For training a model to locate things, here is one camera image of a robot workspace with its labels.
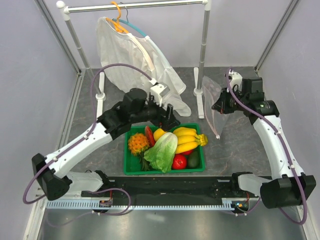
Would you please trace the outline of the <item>green plastic lettuce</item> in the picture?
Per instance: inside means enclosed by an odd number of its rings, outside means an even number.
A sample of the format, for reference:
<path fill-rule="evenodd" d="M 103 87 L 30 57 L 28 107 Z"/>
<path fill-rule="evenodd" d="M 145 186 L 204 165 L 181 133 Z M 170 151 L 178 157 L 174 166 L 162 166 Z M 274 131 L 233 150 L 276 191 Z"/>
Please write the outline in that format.
<path fill-rule="evenodd" d="M 167 132 L 158 139 L 153 147 L 144 152 L 144 159 L 153 169 L 167 173 L 172 169 L 177 146 L 177 136 Z"/>

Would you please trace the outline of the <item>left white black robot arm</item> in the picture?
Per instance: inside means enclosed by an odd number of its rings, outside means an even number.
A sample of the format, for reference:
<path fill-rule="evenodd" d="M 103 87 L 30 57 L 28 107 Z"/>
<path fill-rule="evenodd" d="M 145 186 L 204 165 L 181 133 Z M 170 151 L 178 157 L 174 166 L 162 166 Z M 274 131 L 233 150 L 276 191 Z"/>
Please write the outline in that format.
<path fill-rule="evenodd" d="M 46 156 L 34 155 L 31 159 L 33 173 L 46 198 L 57 200 L 70 191 L 106 196 L 110 185 L 99 171 L 79 173 L 71 172 L 71 169 L 98 148 L 128 132 L 132 124 L 151 122 L 164 131 L 180 125 L 173 106 L 166 102 L 170 96 L 171 91 L 162 84 L 151 87 L 150 93 L 132 88 L 124 94 L 122 101 L 106 110 L 67 145 Z"/>

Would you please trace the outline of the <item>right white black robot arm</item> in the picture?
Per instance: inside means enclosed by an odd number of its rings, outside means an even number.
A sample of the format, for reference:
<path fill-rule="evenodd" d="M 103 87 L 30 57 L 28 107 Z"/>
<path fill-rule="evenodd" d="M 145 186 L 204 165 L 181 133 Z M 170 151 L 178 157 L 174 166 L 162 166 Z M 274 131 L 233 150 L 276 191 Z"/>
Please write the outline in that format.
<path fill-rule="evenodd" d="M 313 175 L 306 175 L 290 149 L 283 132 L 279 110 L 273 100 L 266 100 L 262 78 L 242 78 L 229 74 L 227 87 L 212 106 L 221 114 L 241 111 L 249 118 L 266 152 L 271 179 L 250 172 L 234 173 L 229 184 L 235 197 L 246 191 L 261 197 L 268 209 L 306 206 L 316 187 Z"/>

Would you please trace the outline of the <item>clear dotted zip top bag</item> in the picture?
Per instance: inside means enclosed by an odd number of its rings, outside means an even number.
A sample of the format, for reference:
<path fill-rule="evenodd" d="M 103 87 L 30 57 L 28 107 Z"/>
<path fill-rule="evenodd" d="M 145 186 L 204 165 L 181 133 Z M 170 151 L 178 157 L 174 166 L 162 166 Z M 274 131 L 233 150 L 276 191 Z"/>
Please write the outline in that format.
<path fill-rule="evenodd" d="M 204 96 L 204 117 L 215 137 L 219 140 L 229 115 L 221 114 L 219 111 L 212 109 L 212 106 L 218 101 L 222 88 L 208 76 L 202 78 L 201 88 Z"/>

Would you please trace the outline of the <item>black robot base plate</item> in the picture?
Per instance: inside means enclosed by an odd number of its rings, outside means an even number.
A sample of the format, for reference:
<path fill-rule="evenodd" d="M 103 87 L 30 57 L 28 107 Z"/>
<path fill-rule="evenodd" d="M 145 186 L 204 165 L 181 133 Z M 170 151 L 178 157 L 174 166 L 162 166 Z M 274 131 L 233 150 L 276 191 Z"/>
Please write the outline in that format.
<path fill-rule="evenodd" d="M 207 206 L 221 205 L 223 199 L 256 198 L 237 189 L 230 176 L 114 176 L 105 180 L 102 190 L 125 190 L 132 206 Z"/>

